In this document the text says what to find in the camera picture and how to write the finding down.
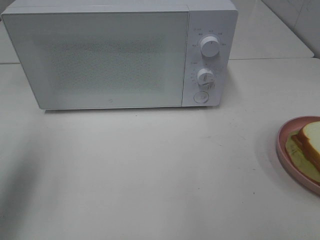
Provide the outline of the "round door release button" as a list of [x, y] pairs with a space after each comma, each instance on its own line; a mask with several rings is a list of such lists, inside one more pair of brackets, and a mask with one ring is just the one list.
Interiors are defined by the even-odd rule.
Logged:
[[209, 100], [209, 94], [206, 91], [199, 91], [194, 95], [193, 99], [198, 104], [204, 104]]

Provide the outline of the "white timer knob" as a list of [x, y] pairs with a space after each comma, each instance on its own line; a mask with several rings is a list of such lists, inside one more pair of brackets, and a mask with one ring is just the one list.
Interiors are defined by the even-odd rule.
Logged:
[[211, 88], [215, 83], [216, 75], [211, 69], [202, 68], [198, 71], [196, 78], [199, 87]]

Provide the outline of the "pink round plate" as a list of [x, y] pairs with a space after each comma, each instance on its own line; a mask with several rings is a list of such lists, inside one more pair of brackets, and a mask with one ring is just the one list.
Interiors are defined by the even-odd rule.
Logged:
[[286, 142], [291, 132], [300, 130], [304, 125], [317, 122], [319, 116], [299, 116], [285, 122], [279, 129], [276, 137], [276, 153], [285, 171], [301, 186], [305, 187], [314, 194], [320, 195], [320, 185], [311, 178], [305, 176], [292, 163], [286, 150]]

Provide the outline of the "white bread sandwich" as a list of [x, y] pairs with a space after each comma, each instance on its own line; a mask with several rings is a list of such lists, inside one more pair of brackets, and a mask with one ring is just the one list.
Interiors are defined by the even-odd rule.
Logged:
[[306, 178], [320, 184], [320, 122], [314, 121], [289, 134], [286, 152], [293, 166]]

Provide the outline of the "upper white power knob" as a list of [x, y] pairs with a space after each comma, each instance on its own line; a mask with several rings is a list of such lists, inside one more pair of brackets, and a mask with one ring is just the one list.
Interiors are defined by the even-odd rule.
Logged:
[[207, 35], [200, 41], [201, 54], [213, 58], [220, 52], [220, 39], [216, 35]]

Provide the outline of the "white microwave oven body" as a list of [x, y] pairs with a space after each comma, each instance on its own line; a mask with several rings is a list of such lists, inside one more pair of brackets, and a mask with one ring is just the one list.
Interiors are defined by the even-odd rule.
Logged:
[[[227, 77], [238, 19], [238, 11], [229, 0], [16, 0], [2, 12], [1, 19], [5, 26], [3, 17], [12, 14], [167, 12], [187, 12], [188, 20], [181, 105], [163, 107], [217, 106]], [[219, 53], [215, 57], [205, 57], [201, 53], [200, 41], [209, 35], [220, 40]], [[197, 73], [200, 69], [210, 69], [215, 74], [211, 88], [199, 87]], [[206, 103], [194, 101], [194, 95], [201, 91], [209, 94]]]

